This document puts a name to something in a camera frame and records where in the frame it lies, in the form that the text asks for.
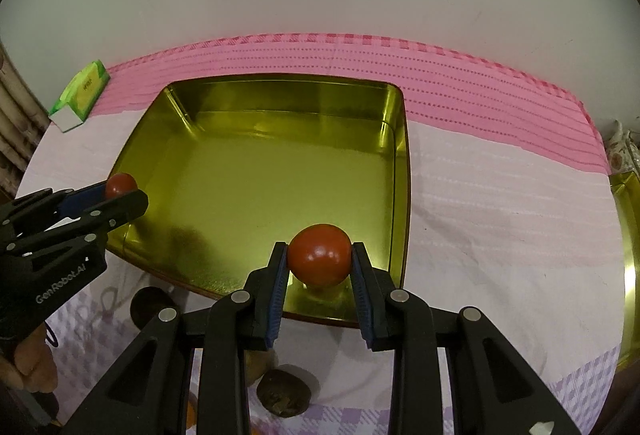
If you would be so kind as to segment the left hand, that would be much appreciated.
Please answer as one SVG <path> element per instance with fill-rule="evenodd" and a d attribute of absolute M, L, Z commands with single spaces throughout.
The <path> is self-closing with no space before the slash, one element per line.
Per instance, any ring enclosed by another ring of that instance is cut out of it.
<path fill-rule="evenodd" d="M 30 393 L 52 393 L 58 386 L 58 369 L 46 341 L 43 323 L 29 337 L 17 345 L 13 363 L 1 358 L 1 383 L 10 389 Z"/>

